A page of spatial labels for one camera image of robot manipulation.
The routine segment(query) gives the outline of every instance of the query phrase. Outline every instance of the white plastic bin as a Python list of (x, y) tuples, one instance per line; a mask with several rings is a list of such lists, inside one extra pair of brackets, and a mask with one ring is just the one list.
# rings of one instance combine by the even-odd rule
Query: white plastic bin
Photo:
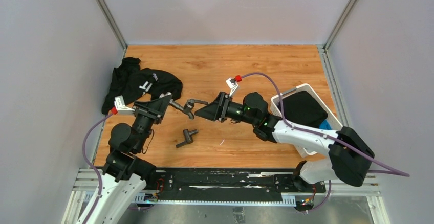
[[(304, 83), (302, 85), (299, 85), (297, 87), (294, 87), (292, 89), (289, 89), (289, 90), (281, 93), (281, 95), (282, 95), (282, 98), (284, 99), (285, 97), (288, 97), (292, 94), (295, 94), (295, 93), (301, 92), (301, 91), (307, 91), (313, 98), (315, 98), (316, 101), (318, 101), (318, 103), (321, 105), (321, 107), (327, 112), (328, 116), (327, 116), (326, 120), (330, 124), (330, 127), (333, 130), (340, 130), (342, 128), (342, 124), (335, 117), (335, 115), (330, 111), (330, 109), (326, 106), (326, 104), (324, 104), (324, 102), (321, 100), (321, 98), (318, 96), (318, 94), (313, 90), (313, 88), (309, 84)], [(279, 108), (277, 107), (278, 103), (279, 103), (279, 95), (273, 96), (271, 98), (271, 112), (274, 115), (281, 117), (282, 114), (281, 114)], [(297, 149), (298, 153), (300, 154), (300, 156), (302, 158), (316, 154), (316, 151), (310, 151), (310, 150), (303, 148), (301, 146), (295, 146), (295, 149)]]

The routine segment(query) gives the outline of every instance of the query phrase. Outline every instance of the metal frame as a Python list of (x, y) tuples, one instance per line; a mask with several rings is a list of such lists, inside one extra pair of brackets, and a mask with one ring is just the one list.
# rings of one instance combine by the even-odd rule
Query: metal frame
[(96, 0), (98, 3), (102, 13), (105, 16), (105, 19), (107, 19), (108, 24), (110, 25), (110, 28), (112, 28), (113, 33), (115, 34), (116, 38), (118, 39), (119, 44), (122, 46), (124, 51), (128, 47), (125, 39), (122, 36), (122, 33), (118, 27), (118, 25), (115, 22), (115, 19), (112, 16), (112, 13), (110, 12), (107, 4), (105, 3), (105, 0)]
[[(84, 202), (89, 202), (89, 199), (92, 198), (94, 192), (85, 192)], [(143, 200), (145, 198), (145, 192), (139, 192), (134, 198), (132, 198), (132, 204), (150, 204), (150, 205), (212, 205), (212, 206), (268, 206), (268, 207), (295, 207), (296, 199), (294, 195), (289, 195), (282, 193), (282, 201), (276, 202), (261, 202), (258, 204), (257, 202), (251, 201), (194, 201), (194, 200), (159, 200), (155, 201), (147, 201)]]
[(338, 19), (338, 22), (336, 22), (335, 27), (332, 30), (332, 33), (330, 33), (330, 36), (328, 37), (327, 41), (324, 44), (324, 49), (327, 51), (330, 46), (333, 44), (333, 41), (336, 39), (337, 34), (339, 33), (342, 25), (345, 23), (346, 18), (351, 13), (352, 9), (354, 8), (355, 4), (358, 0), (349, 0), (346, 4), (341, 16)]
[(73, 223), (80, 217), (81, 207), (83, 205), (84, 199), (86, 197), (86, 192), (82, 191), (72, 191), (69, 197), (67, 208), (63, 214), (61, 223)]
[[(121, 61), (120, 61), (119, 64), (122, 63), (122, 59), (125, 58), (125, 54), (126, 54), (126, 48), (123, 49), (122, 58), (121, 58)], [(106, 122), (107, 122), (107, 120), (104, 120), (104, 122), (102, 122), (101, 130), (99, 132), (99, 136), (98, 136), (98, 139), (97, 139), (96, 147), (95, 147), (95, 150), (94, 150), (94, 153), (93, 153), (93, 156), (92, 156), (92, 163), (95, 162), (96, 154), (98, 153), (98, 148), (99, 148), (99, 145), (101, 144), (102, 133), (104, 132), (104, 128), (105, 128), (105, 123)]]
[(390, 224), (389, 216), (384, 206), (383, 197), (368, 196), (366, 197), (366, 200), (369, 204), (369, 209), (374, 223)]
[(349, 126), (350, 121), (346, 113), (347, 109), (342, 99), (342, 93), (341, 93), (341, 89), (339, 88), (339, 82), (336, 81), (336, 77), (334, 75), (335, 71), (332, 66), (332, 63), (330, 62), (328, 54), (324, 50), (322, 45), (318, 45), (318, 52), (319, 52), (319, 57), (321, 58), (322, 68), (324, 69), (325, 77), (327, 79), (327, 84), (330, 88), (330, 93), (332, 94), (332, 99), (336, 108), (338, 119), (344, 126)]

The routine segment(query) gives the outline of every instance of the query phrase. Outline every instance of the purple cable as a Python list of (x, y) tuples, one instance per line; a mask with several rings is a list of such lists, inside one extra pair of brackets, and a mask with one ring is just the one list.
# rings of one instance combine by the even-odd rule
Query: purple cable
[[(96, 128), (96, 126), (98, 126), (100, 123), (104, 122), (107, 118), (111, 117), (112, 115), (113, 115), (113, 113), (108, 114), (103, 119), (99, 120), (94, 126), (92, 126), (91, 129), (89, 129), (89, 131), (86, 133), (86, 136), (84, 137), (83, 145), (82, 145), (82, 148), (81, 148), (82, 153), (83, 153), (84, 161), (86, 161), (86, 163), (95, 171), (96, 176), (98, 177), (98, 196), (101, 196), (101, 192), (102, 192), (102, 177), (101, 177), (101, 174), (99, 173), (98, 169), (95, 167), (95, 165), (93, 165), (91, 163), (91, 161), (89, 161), (88, 157), (86, 156), (86, 141), (88, 140), (88, 137), (91, 134), (92, 130), (94, 130), (94, 128)], [(83, 220), (83, 224), (86, 224), (86, 222), (91, 217), (91, 214), (94, 212), (94, 210), (96, 208), (96, 205), (97, 205), (97, 203), (99, 201), (99, 197), (98, 196), (96, 197), (96, 199), (94, 201), (94, 204), (91, 207), (91, 210), (89, 210), (88, 215)]]
[(329, 180), (329, 190), (327, 191), (327, 195), (325, 196), (324, 200), (320, 204), (318, 204), (317, 206), (313, 207), (311, 210), (306, 211), (306, 214), (321, 208), (321, 206), (326, 203), (327, 199), (329, 199), (330, 193), (332, 193), (332, 181), (331, 180)]
[(380, 174), (393, 174), (393, 172), (389, 170), (378, 170), (378, 169), (371, 169), (367, 171), (368, 173), (380, 173)]

